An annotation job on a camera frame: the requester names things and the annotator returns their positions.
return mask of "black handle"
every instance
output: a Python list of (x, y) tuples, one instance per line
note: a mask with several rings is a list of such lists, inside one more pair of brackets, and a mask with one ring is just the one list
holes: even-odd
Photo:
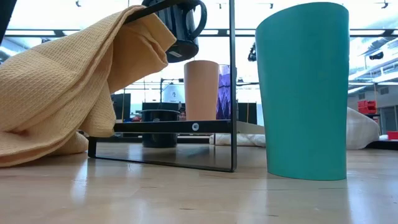
[(201, 16), (200, 16), (200, 22), (198, 27), (191, 33), (189, 34), (188, 38), (190, 40), (194, 40), (195, 38), (197, 38), (199, 36), (199, 34), (202, 32), (202, 30), (205, 28), (206, 26), (206, 22), (207, 22), (207, 8), (205, 6), (205, 3), (201, 2), (200, 0), (193, 0), (191, 1), (191, 5), (190, 8), (185, 9), (183, 12), (183, 21), (185, 23), (185, 27), (187, 27), (186, 23), (187, 23), (187, 14), (189, 11), (191, 11), (192, 9), (194, 9), (197, 5), (200, 5), (200, 9), (201, 9)]
[(131, 14), (130, 16), (128, 16), (126, 21), (124, 21), (124, 24), (135, 21), (136, 19), (140, 19), (144, 16), (148, 16), (152, 13), (159, 12), (160, 10), (167, 9), (168, 7), (174, 6), (176, 4), (186, 2), (187, 0), (166, 0), (166, 1), (156, 3), (153, 6), (149, 6), (152, 1), (153, 0), (144, 0), (142, 5), (148, 6), (148, 7), (145, 9), (141, 9), (141, 10)]

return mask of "black shelf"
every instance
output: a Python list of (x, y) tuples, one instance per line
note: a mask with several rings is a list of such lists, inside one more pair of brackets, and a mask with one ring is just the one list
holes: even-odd
[[(178, 144), (209, 144), (209, 136), (178, 136)], [(138, 137), (117, 137), (97, 138), (97, 142), (107, 143), (142, 143), (142, 136)]]
[(398, 150), (398, 141), (383, 140), (374, 141), (366, 146), (370, 149), (385, 149), (385, 150)]
[(118, 123), (120, 133), (231, 133), (232, 121), (159, 121)]

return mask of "ceiling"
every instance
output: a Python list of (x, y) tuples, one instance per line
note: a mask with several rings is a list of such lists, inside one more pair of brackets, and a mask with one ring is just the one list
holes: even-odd
[[(207, 29), (228, 28), (227, 0), (202, 0), (208, 10)], [(271, 14), (287, 7), (314, 1), (304, 0), (235, 0), (236, 28), (255, 29), (257, 25)], [(398, 0), (388, 0), (388, 7), (382, 9), (382, 0), (339, 0), (331, 1), (343, 4), (350, 13), (350, 27), (355, 29), (398, 28)], [(128, 5), (140, 4), (141, 0), (18, 0), (9, 23), (9, 29), (84, 29), (103, 17), (118, 12)], [(195, 13), (199, 21), (199, 10)], [(40, 38), (7, 38), (10, 42), (23, 49), (28, 49), (41, 43)], [(390, 59), (398, 58), (398, 47), (391, 47), (383, 60), (370, 61), (363, 55), (377, 38), (351, 39), (350, 67), (351, 74), (369, 70)], [(238, 76), (245, 82), (257, 82), (257, 65), (248, 62), (249, 50), (254, 42), (252, 37), (236, 39), (236, 65)], [(229, 64), (229, 41), (226, 37), (199, 38), (200, 51), (194, 58), (213, 60), (220, 64)], [(160, 73), (146, 77), (147, 82), (158, 82), (163, 78), (182, 78), (183, 64), (170, 64)], [(370, 71), (352, 82), (371, 82), (372, 78), (381, 75), (380, 68)]]

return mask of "wooden surface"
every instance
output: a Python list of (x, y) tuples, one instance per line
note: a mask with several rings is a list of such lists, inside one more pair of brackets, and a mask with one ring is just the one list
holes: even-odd
[(398, 223), (397, 151), (349, 151), (348, 179), (329, 182), (274, 176), (264, 149), (238, 152), (232, 174), (86, 154), (0, 169), (0, 223)]

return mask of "light fixture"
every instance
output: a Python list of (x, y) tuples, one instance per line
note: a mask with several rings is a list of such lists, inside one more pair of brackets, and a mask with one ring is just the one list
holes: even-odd
[(256, 34), (256, 30), (235, 30), (235, 34), (236, 35), (255, 35)]
[(366, 86), (361, 86), (361, 87), (350, 89), (350, 90), (348, 90), (348, 94), (355, 93), (356, 91), (359, 91), (359, 90), (363, 90), (365, 87)]
[(386, 0), (384, 0), (384, 6), (381, 7), (382, 9), (385, 9), (388, 6), (388, 3), (386, 2)]
[(48, 38), (42, 38), (42, 44), (44, 44), (44, 43), (46, 43), (46, 42), (48, 42), (48, 41), (51, 41), (51, 40), (48, 39)]
[(218, 34), (218, 30), (213, 29), (213, 30), (203, 30), (201, 33), (201, 35), (217, 35)]
[(398, 85), (398, 82), (381, 82), (378, 85)]
[(387, 74), (381, 75), (379, 77), (373, 78), (372, 81), (374, 83), (380, 83), (380, 82), (392, 80), (394, 78), (398, 78), (398, 72), (391, 72), (391, 73), (387, 73)]
[(349, 85), (373, 85), (374, 83), (348, 83)]
[(380, 59), (382, 59), (383, 57), (384, 57), (384, 53), (383, 53), (383, 52), (379, 52), (379, 53), (377, 53), (377, 54), (370, 55), (370, 56), (369, 56), (369, 59), (370, 59), (370, 60), (380, 60)]
[(364, 30), (364, 29), (360, 29), (360, 30), (350, 30), (349, 34), (350, 35), (381, 35), (384, 33), (385, 30)]
[(5, 35), (36, 35), (36, 36), (48, 36), (54, 35), (55, 33), (52, 30), (6, 30)]

